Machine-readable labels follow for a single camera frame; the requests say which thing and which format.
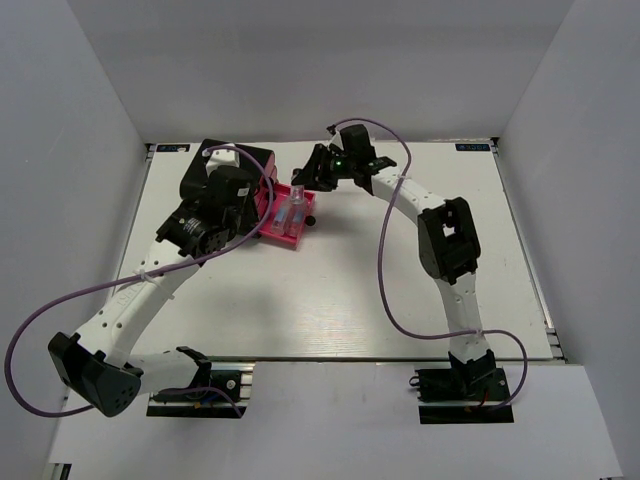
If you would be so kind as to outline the pink bottom drawer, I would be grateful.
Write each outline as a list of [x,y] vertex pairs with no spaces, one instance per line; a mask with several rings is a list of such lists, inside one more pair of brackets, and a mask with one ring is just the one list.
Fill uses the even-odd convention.
[[304,229],[315,224],[316,194],[299,190],[294,197],[292,200],[290,185],[275,183],[272,192],[267,187],[262,187],[255,195],[255,200],[260,217],[267,212],[269,202],[272,202],[268,218],[258,230],[260,237],[296,250]]

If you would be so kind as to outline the clear plastic bottle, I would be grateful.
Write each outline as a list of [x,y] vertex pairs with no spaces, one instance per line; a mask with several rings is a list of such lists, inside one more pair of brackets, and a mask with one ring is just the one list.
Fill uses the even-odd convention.
[[291,187],[289,195],[289,216],[285,224],[285,233],[290,237],[296,237],[306,214],[305,190],[302,185]]

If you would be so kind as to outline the clear bottle blue label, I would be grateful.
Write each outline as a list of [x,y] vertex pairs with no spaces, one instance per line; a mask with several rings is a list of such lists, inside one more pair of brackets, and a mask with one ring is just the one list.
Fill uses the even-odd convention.
[[274,218],[271,223],[270,231],[277,236],[283,236],[286,231],[286,223],[289,218],[289,212],[291,209],[291,205],[283,201],[280,205],[276,213],[274,214]]

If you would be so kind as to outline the black drawer organizer cabinet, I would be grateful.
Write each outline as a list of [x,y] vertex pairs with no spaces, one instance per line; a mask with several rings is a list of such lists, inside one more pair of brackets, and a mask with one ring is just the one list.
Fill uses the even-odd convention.
[[223,225],[231,237],[258,225],[277,183],[275,153],[269,149],[202,142],[181,180],[182,204],[205,221]]

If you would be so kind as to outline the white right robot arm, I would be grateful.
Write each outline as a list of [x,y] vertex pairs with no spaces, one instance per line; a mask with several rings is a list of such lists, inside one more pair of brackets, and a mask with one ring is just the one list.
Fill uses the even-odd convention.
[[496,368],[495,355],[484,333],[476,297],[476,271],[481,254],[468,202],[462,197],[445,199],[409,178],[400,168],[376,153],[362,124],[328,128],[328,144],[314,146],[305,166],[292,184],[307,190],[330,192],[341,180],[351,180],[371,196],[388,203],[383,219],[377,271],[383,291],[382,259],[386,231],[393,210],[417,228],[418,257],[423,270],[439,290],[449,332],[431,338],[449,341],[453,390],[472,399],[488,385],[488,372]]

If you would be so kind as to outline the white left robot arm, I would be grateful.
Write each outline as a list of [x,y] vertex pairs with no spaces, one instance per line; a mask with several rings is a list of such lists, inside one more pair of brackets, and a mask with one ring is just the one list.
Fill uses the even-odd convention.
[[255,180],[238,167],[215,168],[202,187],[185,197],[156,232],[133,281],[119,289],[73,335],[56,334],[48,350],[71,390],[107,417],[123,412],[145,393],[176,390],[199,399],[211,387],[211,362],[189,347],[135,355],[138,339],[204,265],[224,248],[255,210]]

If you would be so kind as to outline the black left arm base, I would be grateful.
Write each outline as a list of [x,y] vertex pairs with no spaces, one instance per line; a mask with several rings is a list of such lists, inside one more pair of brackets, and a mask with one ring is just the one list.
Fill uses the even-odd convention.
[[240,419],[253,383],[253,364],[214,363],[207,388],[194,393],[150,396],[146,416],[152,418]]

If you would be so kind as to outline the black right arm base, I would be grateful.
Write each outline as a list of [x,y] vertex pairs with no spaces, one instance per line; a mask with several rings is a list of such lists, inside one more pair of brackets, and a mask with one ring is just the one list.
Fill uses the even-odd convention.
[[417,391],[422,425],[512,424],[510,405],[496,406],[510,396],[505,372],[498,368],[472,387],[464,385],[452,368],[419,369],[409,379]]

